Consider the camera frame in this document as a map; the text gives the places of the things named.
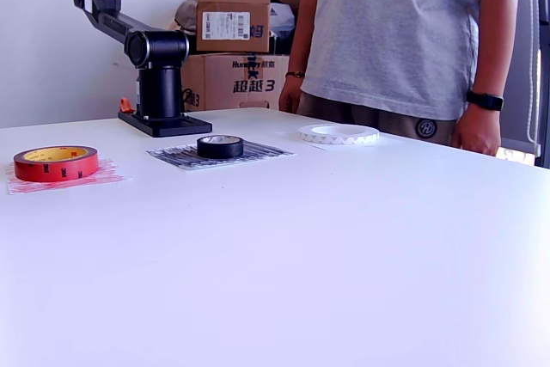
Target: white tape roll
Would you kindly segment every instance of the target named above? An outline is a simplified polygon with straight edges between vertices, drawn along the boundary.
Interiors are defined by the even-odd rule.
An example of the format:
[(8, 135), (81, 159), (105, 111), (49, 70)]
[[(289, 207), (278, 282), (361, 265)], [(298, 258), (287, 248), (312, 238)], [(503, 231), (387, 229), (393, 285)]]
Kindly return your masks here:
[(312, 125), (298, 132), (300, 139), (312, 144), (373, 145), (380, 139), (378, 130), (360, 125)]

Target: orange object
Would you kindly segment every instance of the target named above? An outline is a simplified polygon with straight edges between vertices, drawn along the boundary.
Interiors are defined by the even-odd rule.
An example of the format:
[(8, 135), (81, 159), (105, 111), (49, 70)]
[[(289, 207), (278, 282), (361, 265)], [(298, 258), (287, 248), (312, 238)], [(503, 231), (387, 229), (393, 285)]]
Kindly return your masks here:
[(131, 108), (131, 103), (128, 98), (122, 98), (120, 100), (120, 112), (122, 113), (134, 113), (135, 111)]
[(86, 146), (38, 148), (14, 157), (15, 176), (28, 182), (79, 180), (94, 174), (97, 150)]

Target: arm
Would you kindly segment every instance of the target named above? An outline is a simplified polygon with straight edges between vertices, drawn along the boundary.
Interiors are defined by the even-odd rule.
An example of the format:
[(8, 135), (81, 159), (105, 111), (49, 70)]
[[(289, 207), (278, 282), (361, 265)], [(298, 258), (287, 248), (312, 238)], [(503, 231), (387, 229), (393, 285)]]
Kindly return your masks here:
[[(518, 0), (481, 0), (480, 53), (474, 93), (503, 96), (516, 36)], [(453, 146), (495, 156), (501, 144), (500, 113), (474, 104), (456, 126)]]
[[(308, 67), (311, 40), (313, 39), (315, 29), (316, 11), (317, 0), (300, 0), (298, 24), (290, 54), (290, 72), (305, 72)], [(281, 111), (296, 113), (300, 104), (300, 95), (302, 94), (302, 82), (302, 78), (295, 76), (287, 77), (279, 99), (279, 109)]]
[(305, 72), (308, 66), (309, 50), (315, 27), (315, 12), (317, 0), (300, 0), (300, 11), (294, 45), (290, 54), (289, 70)]
[(474, 92), (504, 95), (516, 35), (517, 0), (481, 0), (480, 56)]

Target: paper sheet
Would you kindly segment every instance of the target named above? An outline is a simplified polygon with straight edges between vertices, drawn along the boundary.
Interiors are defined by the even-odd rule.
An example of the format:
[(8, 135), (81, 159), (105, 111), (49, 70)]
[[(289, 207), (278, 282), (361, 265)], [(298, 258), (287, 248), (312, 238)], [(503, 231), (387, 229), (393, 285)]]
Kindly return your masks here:
[(8, 191), (11, 195), (80, 187), (83, 185), (107, 184), (130, 179), (129, 177), (120, 174), (119, 168), (113, 163), (113, 161), (101, 158), (99, 160), (99, 169), (97, 172), (80, 180), (67, 180), (65, 182), (48, 183), (26, 182), (15, 177), (15, 168), (13, 163), (5, 167), (5, 173), (8, 177)]
[(224, 165), (234, 165), (245, 162), (262, 161), (269, 158), (278, 158), (281, 156), (292, 156), (291, 152), (280, 150), (254, 142), (244, 142), (244, 155), (232, 159), (205, 159), (197, 155), (197, 145), (175, 146), (161, 150), (148, 150), (147, 153), (154, 158), (167, 162), (175, 167), (194, 170), (202, 168), (221, 167)]

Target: adhesive tape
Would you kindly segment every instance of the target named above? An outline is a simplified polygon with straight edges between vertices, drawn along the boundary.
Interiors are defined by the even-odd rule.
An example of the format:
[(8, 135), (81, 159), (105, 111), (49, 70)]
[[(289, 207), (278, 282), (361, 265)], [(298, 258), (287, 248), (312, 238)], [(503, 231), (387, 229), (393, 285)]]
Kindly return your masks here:
[(99, 167), (97, 150), (85, 146), (54, 146), (14, 156), (15, 176), (29, 182), (79, 180)]
[(312, 125), (299, 131), (300, 139), (325, 145), (372, 145), (380, 139), (380, 132), (361, 125)]
[(238, 137), (215, 135), (197, 141), (197, 155), (207, 159), (230, 159), (244, 154), (244, 141)]

